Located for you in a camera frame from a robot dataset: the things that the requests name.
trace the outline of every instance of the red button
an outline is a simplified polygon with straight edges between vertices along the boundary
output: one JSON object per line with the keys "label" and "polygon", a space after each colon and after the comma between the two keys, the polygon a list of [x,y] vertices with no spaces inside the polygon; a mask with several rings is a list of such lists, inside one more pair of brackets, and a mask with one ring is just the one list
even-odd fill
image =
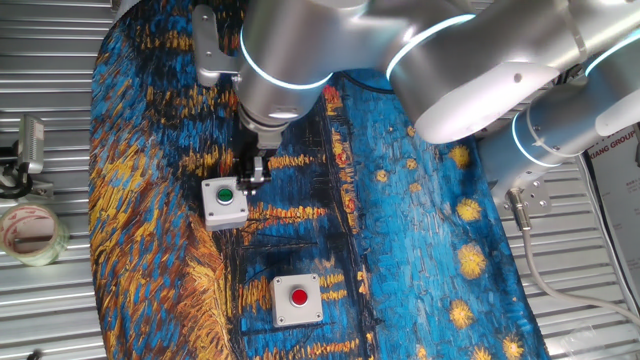
{"label": "red button", "polygon": [[309,299],[309,296],[307,295],[307,292],[302,289],[294,290],[291,293],[291,302],[294,305],[302,306],[307,303],[308,299]]}

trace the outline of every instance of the tape roll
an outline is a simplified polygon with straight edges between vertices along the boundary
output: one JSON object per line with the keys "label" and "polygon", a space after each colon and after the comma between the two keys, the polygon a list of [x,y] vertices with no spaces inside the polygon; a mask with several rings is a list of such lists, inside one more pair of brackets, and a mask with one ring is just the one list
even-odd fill
{"label": "tape roll", "polygon": [[0,218],[0,249],[30,266],[58,259],[69,244],[69,230],[46,206],[21,204]]}

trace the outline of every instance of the metal grating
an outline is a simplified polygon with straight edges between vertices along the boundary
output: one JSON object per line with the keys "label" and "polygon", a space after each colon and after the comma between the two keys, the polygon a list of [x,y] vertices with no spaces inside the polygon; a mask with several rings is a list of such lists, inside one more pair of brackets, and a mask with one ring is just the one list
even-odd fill
{"label": "metal grating", "polygon": [[[480,11],[492,1],[472,2]],[[45,170],[38,179],[55,183],[49,206],[72,234],[69,249],[47,267],[25,267],[0,253],[1,360],[23,360],[35,348],[45,350],[47,360],[106,358],[89,262],[88,131],[91,74],[112,18],[109,0],[0,0],[0,144],[15,141],[22,113],[45,120]],[[508,124],[515,113],[492,128]],[[534,219],[537,263],[558,289],[623,302],[619,272],[582,179],[574,163],[546,176],[554,211]],[[0,202],[0,213],[11,205]],[[504,226],[554,359],[565,358],[560,342],[582,321],[607,343],[587,358],[625,359],[623,354],[640,350],[636,329],[620,316],[541,293],[527,276],[513,220],[504,219]]]}
{"label": "metal grating", "polygon": [[[622,306],[631,303],[628,290],[620,285],[621,272],[611,260],[582,164],[574,161],[554,168],[544,176],[544,182],[553,210],[548,215],[532,217],[535,261],[543,278],[555,289],[571,294]],[[552,358],[570,359],[562,348],[563,338],[582,324],[589,324],[597,339],[591,345],[603,348],[582,355],[580,360],[635,360],[640,351],[638,328],[610,310],[556,300],[542,292],[530,276],[522,235],[514,219],[503,218],[502,223]]]}
{"label": "metal grating", "polygon": [[[69,226],[60,261],[30,268],[0,253],[0,359],[105,359],[89,262],[91,76],[111,25],[109,0],[0,0],[0,144],[24,112],[45,120],[49,205]],[[4,212],[11,201],[0,202]]]}

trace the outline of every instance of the green button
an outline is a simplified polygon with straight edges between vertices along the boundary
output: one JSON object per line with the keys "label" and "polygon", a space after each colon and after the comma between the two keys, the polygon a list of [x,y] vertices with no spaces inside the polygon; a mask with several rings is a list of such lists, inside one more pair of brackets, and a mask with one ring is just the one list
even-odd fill
{"label": "green button", "polygon": [[233,191],[229,189],[218,190],[218,201],[221,204],[229,204],[233,200]]}

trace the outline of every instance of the white button box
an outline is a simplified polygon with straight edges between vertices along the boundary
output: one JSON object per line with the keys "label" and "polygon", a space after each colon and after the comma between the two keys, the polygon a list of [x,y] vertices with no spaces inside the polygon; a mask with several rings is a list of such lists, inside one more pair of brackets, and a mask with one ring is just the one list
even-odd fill
{"label": "white button box", "polygon": [[270,284],[275,327],[322,321],[322,294],[317,274],[279,276]]}
{"label": "white button box", "polygon": [[247,222],[247,197],[236,188],[235,177],[204,180],[202,200],[208,231],[236,229]]}

